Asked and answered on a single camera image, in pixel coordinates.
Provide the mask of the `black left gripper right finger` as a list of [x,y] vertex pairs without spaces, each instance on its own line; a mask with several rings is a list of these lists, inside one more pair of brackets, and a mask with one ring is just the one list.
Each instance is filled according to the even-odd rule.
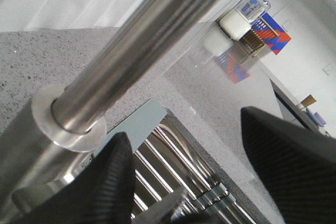
[[335,223],[335,139],[253,106],[240,118],[246,155],[285,223]]

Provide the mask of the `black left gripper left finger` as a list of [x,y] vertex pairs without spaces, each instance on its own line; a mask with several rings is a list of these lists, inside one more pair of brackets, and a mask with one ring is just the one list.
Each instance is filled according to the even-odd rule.
[[73,182],[15,223],[131,223],[133,194],[132,147],[120,132]]

